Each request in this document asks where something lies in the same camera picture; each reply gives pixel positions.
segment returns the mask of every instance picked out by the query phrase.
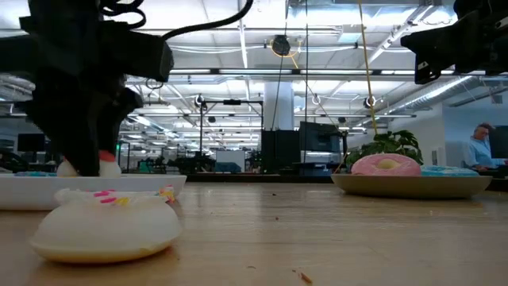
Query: plate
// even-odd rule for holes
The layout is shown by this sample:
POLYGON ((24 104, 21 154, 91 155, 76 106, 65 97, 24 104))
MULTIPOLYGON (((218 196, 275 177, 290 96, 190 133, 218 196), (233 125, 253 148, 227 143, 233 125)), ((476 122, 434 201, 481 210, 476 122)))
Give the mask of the plate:
POLYGON ((471 176, 357 176, 332 175, 333 182, 351 195, 401 199, 466 199, 489 186, 492 177, 471 176))
POLYGON ((0 175, 0 210, 50 211, 59 204, 53 198, 61 189, 89 191, 157 191, 172 184, 175 197, 183 190, 187 176, 123 175, 121 178, 101 177, 16 177, 0 175))

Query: desk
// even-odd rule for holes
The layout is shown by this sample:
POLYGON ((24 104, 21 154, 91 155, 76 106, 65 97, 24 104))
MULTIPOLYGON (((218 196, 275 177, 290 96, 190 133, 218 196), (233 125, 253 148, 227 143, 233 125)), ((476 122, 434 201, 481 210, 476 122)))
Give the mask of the desk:
POLYGON ((409 201, 331 184, 188 184, 184 232, 165 253, 109 266, 41 260, 42 212, 0 212, 0 285, 478 286, 508 281, 508 194, 409 201))

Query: green plant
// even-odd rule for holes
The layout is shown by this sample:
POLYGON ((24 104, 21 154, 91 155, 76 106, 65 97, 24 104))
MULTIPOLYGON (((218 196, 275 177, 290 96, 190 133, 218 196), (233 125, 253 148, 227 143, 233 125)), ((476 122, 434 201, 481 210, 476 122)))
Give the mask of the green plant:
POLYGON ((346 158, 347 165, 353 165, 359 159, 373 154, 394 153, 407 156, 419 164, 423 164, 420 146, 416 137, 407 130, 377 134, 374 141, 362 145, 360 149, 352 151, 346 158))

